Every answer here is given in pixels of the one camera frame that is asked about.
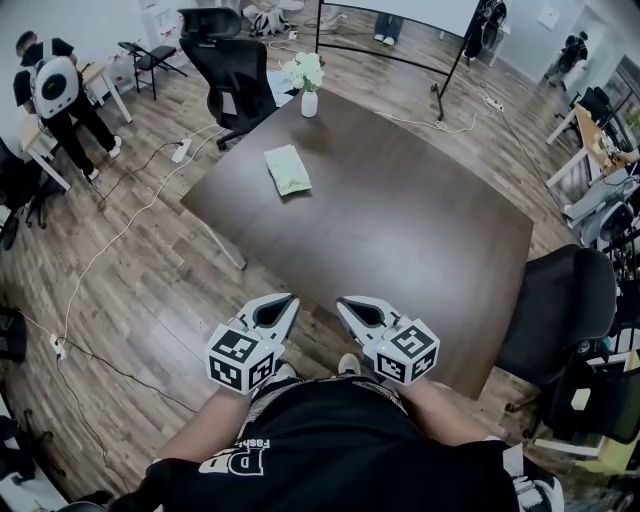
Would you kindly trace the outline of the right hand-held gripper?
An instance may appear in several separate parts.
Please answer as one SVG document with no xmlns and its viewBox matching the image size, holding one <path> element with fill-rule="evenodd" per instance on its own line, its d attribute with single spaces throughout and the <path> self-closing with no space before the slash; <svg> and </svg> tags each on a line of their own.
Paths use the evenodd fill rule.
<svg viewBox="0 0 640 512">
<path fill-rule="evenodd" d="M 388 302 L 369 296 L 340 297 L 336 308 L 360 345 L 379 338 L 373 346 L 373 368 L 380 377 L 409 386 L 436 366 L 441 342 L 423 321 L 401 316 Z M 392 325 L 381 334 L 381 324 Z"/>
</svg>

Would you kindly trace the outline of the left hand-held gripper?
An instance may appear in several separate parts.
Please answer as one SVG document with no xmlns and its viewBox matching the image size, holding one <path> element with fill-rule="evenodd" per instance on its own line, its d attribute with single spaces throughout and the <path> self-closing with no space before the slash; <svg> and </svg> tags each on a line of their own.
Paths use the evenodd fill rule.
<svg viewBox="0 0 640 512">
<path fill-rule="evenodd" d="M 210 380 L 247 396 L 274 373 L 300 308 L 291 293 L 275 293 L 249 301 L 206 345 Z"/>
</svg>

